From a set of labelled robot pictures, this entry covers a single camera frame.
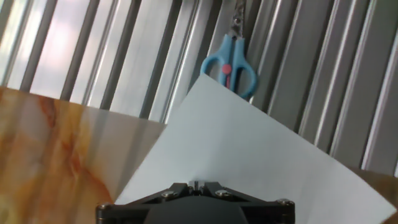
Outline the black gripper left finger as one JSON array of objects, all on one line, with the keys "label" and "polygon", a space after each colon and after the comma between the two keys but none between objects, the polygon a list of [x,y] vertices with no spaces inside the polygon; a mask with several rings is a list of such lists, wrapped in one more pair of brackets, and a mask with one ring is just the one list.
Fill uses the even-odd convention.
[{"label": "black gripper left finger", "polygon": [[165,190],[161,190],[160,192],[124,205],[116,205],[108,202],[102,203],[96,207],[95,223],[124,223],[126,220],[133,223],[144,223],[150,209],[155,205],[160,205],[186,196],[193,196],[197,192],[198,182],[191,182],[191,184],[174,183]]}]

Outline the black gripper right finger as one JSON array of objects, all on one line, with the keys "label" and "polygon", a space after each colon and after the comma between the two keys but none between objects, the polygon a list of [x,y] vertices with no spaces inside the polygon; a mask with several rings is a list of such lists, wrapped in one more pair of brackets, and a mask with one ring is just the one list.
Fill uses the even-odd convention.
[{"label": "black gripper right finger", "polygon": [[224,187],[219,182],[198,182],[198,195],[237,206],[248,223],[295,223],[295,203],[286,198],[265,201]]}]

